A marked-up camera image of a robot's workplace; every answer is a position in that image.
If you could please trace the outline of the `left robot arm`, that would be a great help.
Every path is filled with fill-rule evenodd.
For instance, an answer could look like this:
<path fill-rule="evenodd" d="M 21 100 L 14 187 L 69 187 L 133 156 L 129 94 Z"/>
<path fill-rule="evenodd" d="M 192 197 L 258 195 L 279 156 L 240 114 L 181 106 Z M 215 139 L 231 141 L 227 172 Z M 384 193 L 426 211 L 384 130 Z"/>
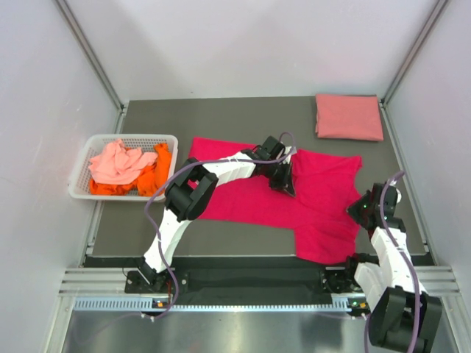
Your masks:
<path fill-rule="evenodd" d="M 253 177 L 265 177 L 272 190 L 296 196 L 292 180 L 291 158 L 297 153 L 295 146 L 286 146 L 280 139 L 268 137 L 261 145 L 243 149 L 229 157 L 201 161 L 194 157 L 164 182 L 157 191 L 164 192 L 163 217 L 157 224 L 149 214 L 152 196 L 144 213 L 155 228 L 155 239 L 138 261 L 141 282 L 150 291 L 162 290 L 171 273 L 171 261 L 177 244 L 189 224 L 207 209 L 217 187 Z"/>

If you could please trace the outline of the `magenta t shirt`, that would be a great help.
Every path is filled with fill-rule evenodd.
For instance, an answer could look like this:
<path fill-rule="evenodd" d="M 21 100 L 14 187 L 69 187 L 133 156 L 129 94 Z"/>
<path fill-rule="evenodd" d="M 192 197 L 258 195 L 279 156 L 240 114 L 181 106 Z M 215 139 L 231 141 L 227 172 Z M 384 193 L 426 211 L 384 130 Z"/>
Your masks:
<path fill-rule="evenodd" d="M 238 179 L 216 188 L 201 217 L 291 229 L 297 257 L 325 265 L 345 261 L 355 254 L 360 229 L 347 208 L 360 197 L 361 157 L 299 149 L 291 160 L 294 197 L 271 190 L 263 176 Z"/>

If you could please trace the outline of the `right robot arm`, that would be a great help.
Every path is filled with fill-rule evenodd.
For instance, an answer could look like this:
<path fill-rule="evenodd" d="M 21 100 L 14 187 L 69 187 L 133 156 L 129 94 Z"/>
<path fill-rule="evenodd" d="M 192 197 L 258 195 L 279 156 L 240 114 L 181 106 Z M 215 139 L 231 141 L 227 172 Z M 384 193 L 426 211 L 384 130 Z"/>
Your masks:
<path fill-rule="evenodd" d="M 418 279 L 407 249 L 406 227 L 395 216 L 400 193 L 375 183 L 351 204 L 349 216 L 368 232 L 378 258 L 363 254 L 351 259 L 344 284 L 362 290 L 370 309 L 366 339 L 394 352 L 430 352 L 442 317 L 440 299 L 430 296 Z"/>

